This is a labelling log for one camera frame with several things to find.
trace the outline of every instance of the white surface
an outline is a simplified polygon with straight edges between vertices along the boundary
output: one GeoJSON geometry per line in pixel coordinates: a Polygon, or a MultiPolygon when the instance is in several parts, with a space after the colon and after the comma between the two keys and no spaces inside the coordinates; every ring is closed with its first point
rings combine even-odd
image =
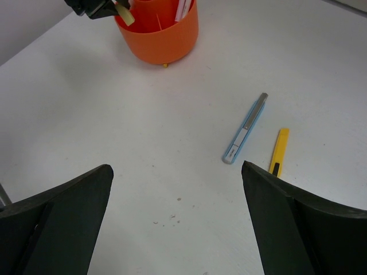
{"type": "Polygon", "coordinates": [[[241,165],[267,169],[287,127],[282,178],[367,209],[367,20],[281,2],[202,0],[197,46],[167,69],[132,56],[112,18],[66,17],[0,68],[9,196],[109,163],[91,275],[262,274],[241,165]],[[261,118],[224,164],[262,92],[261,118]]]}
{"type": "Polygon", "coordinates": [[[71,11],[63,0],[1,0],[0,65],[71,11]]]}

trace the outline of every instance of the orange pen holder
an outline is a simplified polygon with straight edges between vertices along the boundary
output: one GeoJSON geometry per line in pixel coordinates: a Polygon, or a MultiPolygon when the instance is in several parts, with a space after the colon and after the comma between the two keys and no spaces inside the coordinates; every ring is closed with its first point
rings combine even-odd
{"type": "Polygon", "coordinates": [[[178,0],[135,0],[130,10],[135,22],[126,26],[115,16],[128,47],[137,58],[167,65],[187,55],[197,40],[199,27],[196,0],[188,14],[175,22],[178,0]]]}

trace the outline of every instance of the blue box cutter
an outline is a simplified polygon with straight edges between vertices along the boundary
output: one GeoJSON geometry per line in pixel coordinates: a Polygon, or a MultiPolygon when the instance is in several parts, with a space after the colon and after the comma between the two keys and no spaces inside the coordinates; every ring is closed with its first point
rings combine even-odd
{"type": "Polygon", "coordinates": [[[262,110],[265,106],[265,101],[268,98],[267,93],[262,93],[259,99],[254,103],[250,112],[247,114],[245,121],[243,122],[241,128],[238,130],[235,138],[231,142],[227,151],[225,152],[222,160],[226,164],[232,164],[235,162],[237,155],[240,153],[243,144],[245,143],[247,137],[251,133],[253,126],[256,124],[262,110]]]}

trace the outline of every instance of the orange container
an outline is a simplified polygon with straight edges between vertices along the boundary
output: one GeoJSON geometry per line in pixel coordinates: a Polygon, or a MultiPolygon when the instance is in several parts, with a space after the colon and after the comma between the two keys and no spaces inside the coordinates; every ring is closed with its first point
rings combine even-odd
{"type": "Polygon", "coordinates": [[[199,32],[196,0],[186,17],[174,22],[177,6],[178,0],[135,0],[130,10],[135,22],[129,27],[115,16],[127,45],[139,59],[168,64],[194,48],[199,32]]]}

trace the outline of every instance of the gray wall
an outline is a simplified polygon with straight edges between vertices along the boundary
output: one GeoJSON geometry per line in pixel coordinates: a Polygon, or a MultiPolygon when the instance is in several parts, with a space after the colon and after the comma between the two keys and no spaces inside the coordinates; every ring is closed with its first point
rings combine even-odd
{"type": "Polygon", "coordinates": [[[64,0],[0,2],[0,65],[72,11],[64,0]]]}

